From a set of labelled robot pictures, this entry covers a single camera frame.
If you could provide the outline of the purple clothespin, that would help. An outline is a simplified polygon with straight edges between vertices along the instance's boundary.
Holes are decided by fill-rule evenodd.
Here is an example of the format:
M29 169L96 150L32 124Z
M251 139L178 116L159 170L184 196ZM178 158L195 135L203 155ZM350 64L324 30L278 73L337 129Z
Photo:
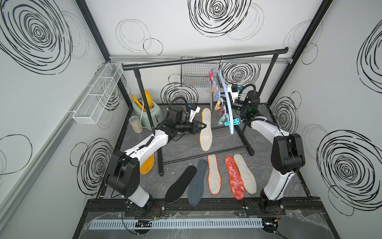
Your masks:
M225 109L225 104L222 104L220 106L219 115L222 116L224 114L226 114L226 109Z

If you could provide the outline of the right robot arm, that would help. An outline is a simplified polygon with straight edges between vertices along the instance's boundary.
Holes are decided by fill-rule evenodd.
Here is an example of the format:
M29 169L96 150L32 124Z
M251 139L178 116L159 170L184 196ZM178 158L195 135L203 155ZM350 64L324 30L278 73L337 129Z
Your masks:
M232 103L231 108L239 111L241 122L262 134L272 143L271 177L261 191L259 209L269 214L281 208L284 191L292 177L305 165L301 136L281 129L276 122L268 120L258 110L260 93L254 84L239 88L230 84L227 88Z

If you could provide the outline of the yellow clothespin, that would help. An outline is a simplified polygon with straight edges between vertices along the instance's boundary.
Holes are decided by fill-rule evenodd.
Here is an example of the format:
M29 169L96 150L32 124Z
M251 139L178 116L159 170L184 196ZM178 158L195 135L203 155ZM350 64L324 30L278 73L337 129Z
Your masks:
M216 102L216 105L215 105L215 107L214 107L214 110L215 110L215 111L220 110L220 109L221 109L221 106L222 106L222 101L221 101L221 98L219 98L219 99L217 100L217 102Z

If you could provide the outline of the teal clothespin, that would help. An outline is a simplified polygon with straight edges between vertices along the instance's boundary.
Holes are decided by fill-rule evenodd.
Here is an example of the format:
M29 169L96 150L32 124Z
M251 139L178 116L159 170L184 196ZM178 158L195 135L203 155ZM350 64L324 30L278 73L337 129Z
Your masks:
M233 119L233 120L229 120L229 121L224 123L225 126L230 126L231 124L232 125L240 125L241 121L240 121L240 119Z

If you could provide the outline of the light blue clip hanger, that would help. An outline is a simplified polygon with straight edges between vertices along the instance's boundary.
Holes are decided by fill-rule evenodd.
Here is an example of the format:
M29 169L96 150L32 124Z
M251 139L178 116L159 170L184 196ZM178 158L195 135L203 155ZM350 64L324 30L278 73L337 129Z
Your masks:
M231 107L231 101L230 101L230 95L229 95L229 93L228 93L228 90L227 90L227 85L226 85L226 83L225 83L225 79L224 79L224 77L223 77L223 75L222 75L222 70L220 69L220 68L212 68L212 69L210 69L210 71L211 70L215 70L216 71L216 73L218 74L218 77L219 77L219 79L220 79L220 81L221 81L221 84L222 84L222 87L223 87L223 90L224 90L224 97L225 97L225 100L224 100L224 102L226 103L226 105L227 105L227 109L228 109L228 115L229 115L229 120L233 120L234 118L233 118L233 114L232 114L232 107ZM230 129L230 133L231 134L234 134L234 125L230 125L229 126L229 129Z

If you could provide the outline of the black garment rack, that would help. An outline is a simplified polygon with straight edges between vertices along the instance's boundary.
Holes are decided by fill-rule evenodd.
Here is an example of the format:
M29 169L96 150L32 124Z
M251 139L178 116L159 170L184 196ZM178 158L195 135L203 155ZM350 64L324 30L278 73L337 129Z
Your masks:
M250 52L250 53L239 53L239 54L230 54L230 55L220 55L220 56L209 56L209 57L193 57L193 58L185 58L185 59L179 59L179 60L170 60L170 61L158 61L158 62L150 62L150 63L140 63L140 64L122 64L123 70L124 71L130 71L132 70L134 72L136 81L138 83L138 87L141 93L144 95L142 96L143 102L145 107L148 107L148 103L146 100L146 96L144 93L144 86L142 83L142 78L140 74L140 69L148 69L148 68L155 68L155 67L167 67L167 66L174 66L174 65L183 65L183 64L188 64L188 63L203 63L203 62L212 62L212 61L224 61L224 60L232 60L232 59L241 59L241 58L249 58L249 57L260 57L260 56L266 56L266 55L272 55L272 59L270 60L270 65L268 67L268 70L266 72L266 75L264 77L264 80L262 82L262 85L260 87L260 94L263 91L263 88L269 78L269 75L274 67L274 64L276 63L278 57L280 54L286 54L288 52L288 47L282 48L282 49L275 49L275 50L268 50L268 51L258 51L258 52ZM234 130L238 133L240 139L243 142L242 146L238 147L233 147L233 148L226 148L218 151L214 151L212 153L205 153L205 154L200 154L196 155L193 157L186 157L186 158L181 158L177 160L172 160L172 161L167 161L163 162L163 153L162 153L162 146L159 147L158 150L158 172L159 176L164 176L164 165L165 164L173 164L177 162L182 162L186 160L191 160L195 158L200 158L207 156L209 154L219 154L223 152L229 152L237 149L242 149L246 148L250 156L253 156L255 154L254 149L248 142L247 138L244 135L244 131L246 129L246 126L241 129L239 126L235 125Z

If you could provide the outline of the white orange-edged insole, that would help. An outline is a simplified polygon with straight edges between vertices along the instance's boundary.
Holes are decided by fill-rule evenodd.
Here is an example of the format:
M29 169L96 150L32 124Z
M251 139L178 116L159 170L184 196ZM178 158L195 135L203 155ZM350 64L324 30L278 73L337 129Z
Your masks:
M218 195L221 190L221 176L218 169L217 157L215 154L208 156L209 176L208 184L212 195Z

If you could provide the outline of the dark grey felt insole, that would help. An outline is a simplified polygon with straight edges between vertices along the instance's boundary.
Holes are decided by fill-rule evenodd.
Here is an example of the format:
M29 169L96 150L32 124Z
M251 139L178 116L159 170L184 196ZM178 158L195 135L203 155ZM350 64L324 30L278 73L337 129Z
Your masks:
M197 173L188 187L188 201L191 206L196 206L204 194L204 180L208 169L208 162L202 159L198 162Z

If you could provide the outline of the clear plastic cup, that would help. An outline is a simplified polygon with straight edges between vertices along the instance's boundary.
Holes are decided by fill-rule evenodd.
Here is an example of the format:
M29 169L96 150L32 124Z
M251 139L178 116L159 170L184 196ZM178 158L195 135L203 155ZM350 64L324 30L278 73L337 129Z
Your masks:
M143 127L141 126L140 118L138 116L131 116L128 121L136 134L143 132Z

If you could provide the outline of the white mesh wall shelf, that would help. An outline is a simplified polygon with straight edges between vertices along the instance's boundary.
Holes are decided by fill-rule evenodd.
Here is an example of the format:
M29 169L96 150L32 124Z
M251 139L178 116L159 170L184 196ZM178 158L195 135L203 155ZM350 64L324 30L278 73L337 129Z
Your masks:
M106 63L99 67L91 87L73 115L78 124L96 124L114 92L123 73L119 63Z

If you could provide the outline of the yellow felt insole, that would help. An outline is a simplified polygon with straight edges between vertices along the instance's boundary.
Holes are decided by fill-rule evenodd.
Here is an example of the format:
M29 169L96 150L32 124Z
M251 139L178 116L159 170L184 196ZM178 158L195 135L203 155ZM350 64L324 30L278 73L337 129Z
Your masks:
M152 154L140 167L140 173L145 175L151 171L155 162L155 154Z

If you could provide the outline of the black foam insole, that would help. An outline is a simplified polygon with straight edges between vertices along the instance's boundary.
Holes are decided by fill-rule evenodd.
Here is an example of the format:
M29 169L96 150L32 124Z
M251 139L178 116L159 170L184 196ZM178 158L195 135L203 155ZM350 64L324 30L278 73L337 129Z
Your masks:
M171 204L179 200L187 187L190 185L191 181L197 173L197 168L193 165L188 166L182 175L173 183L167 190L165 195L165 202Z

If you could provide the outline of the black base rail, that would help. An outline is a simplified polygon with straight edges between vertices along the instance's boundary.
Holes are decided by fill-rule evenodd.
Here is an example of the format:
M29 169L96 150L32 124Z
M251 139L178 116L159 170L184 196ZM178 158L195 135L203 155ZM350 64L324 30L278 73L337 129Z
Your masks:
M174 203L166 203L164 199L153 199L145 208L140 208L126 199L91 199L88 200L85 213L120 213L131 217L169 216L177 212L234 211L246 216L285 215L291 210L321 210L324 206L318 197L286 197L278 203L265 203L260 197L244 198L204 198L196 206L188 199L181 198Z

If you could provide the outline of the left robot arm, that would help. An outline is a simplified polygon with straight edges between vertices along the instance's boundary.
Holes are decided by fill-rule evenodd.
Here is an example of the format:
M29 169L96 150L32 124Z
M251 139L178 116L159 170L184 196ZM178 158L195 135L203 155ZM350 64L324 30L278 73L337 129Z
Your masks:
M138 207L144 208L150 200L140 186L140 168L158 149L173 140L177 134L196 134L207 128L197 120L191 120L193 108L184 97L185 109L169 104L166 117L153 128L154 132L136 146L126 151L116 150L109 161L103 182Z

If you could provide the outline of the red orange-edged insole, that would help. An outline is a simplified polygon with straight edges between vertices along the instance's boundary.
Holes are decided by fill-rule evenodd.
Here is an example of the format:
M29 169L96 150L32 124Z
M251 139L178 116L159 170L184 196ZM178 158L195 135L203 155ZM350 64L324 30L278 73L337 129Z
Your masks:
M238 172L233 157L225 158L225 165L229 174L229 184L235 199L242 200L245 196L243 180Z

